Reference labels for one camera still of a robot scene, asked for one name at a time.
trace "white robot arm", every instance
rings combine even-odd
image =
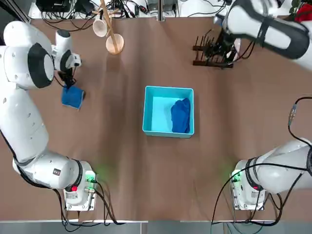
[[[52,46],[37,28],[14,21],[5,28],[4,41],[6,46],[0,46],[0,130],[12,150],[13,168],[36,184],[64,189],[67,208],[92,210],[95,195],[86,189],[92,187],[95,173],[87,162],[47,149],[47,130],[27,91],[51,84],[55,62],[63,69],[81,65],[80,57],[71,53],[69,33],[57,32],[57,44]]]
[[[223,30],[234,38],[255,40],[261,46],[312,70],[312,21],[296,23],[276,19],[272,16],[276,6],[274,0],[236,0],[227,15],[216,16],[215,22],[221,22]],[[232,175],[258,163],[307,168],[308,171],[261,165],[240,172],[231,182],[235,208],[254,210],[258,204],[259,209],[263,205],[265,191],[276,194],[289,190],[300,173],[303,175],[294,189],[312,188],[311,155],[307,144],[295,140],[260,157],[238,162]]]
[[[312,70],[312,21],[274,18],[274,0],[236,0],[222,19],[222,28],[234,38],[256,40],[261,46]]]

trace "blue towel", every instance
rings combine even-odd
[[[64,87],[62,92],[63,105],[80,109],[83,101],[83,93],[84,91],[82,89],[75,86],[71,86],[69,89]]]
[[[178,100],[171,107],[172,131],[174,133],[190,132],[191,104],[188,98]]]

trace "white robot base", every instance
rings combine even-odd
[[[240,170],[234,170],[232,175],[236,174]],[[235,210],[250,210],[254,211],[257,203],[258,193],[259,200],[257,203],[257,210],[261,208],[264,210],[263,202],[265,198],[265,190],[260,192],[252,188],[249,183],[246,183],[245,173],[240,172],[230,182],[232,203]]]
[[[66,210],[68,211],[93,211],[96,206],[97,175],[89,163],[80,161],[82,165],[82,178],[80,184],[71,192],[64,190]]]

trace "white cup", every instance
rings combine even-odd
[[[100,19],[100,15],[96,16],[96,19],[93,22],[93,31],[98,37],[104,37],[107,34],[107,24],[105,22],[104,16]]]

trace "plastic bin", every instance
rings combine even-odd
[[[191,103],[190,132],[172,132],[171,107],[188,98]],[[148,136],[190,138],[194,134],[194,91],[189,88],[146,86],[143,126]]]

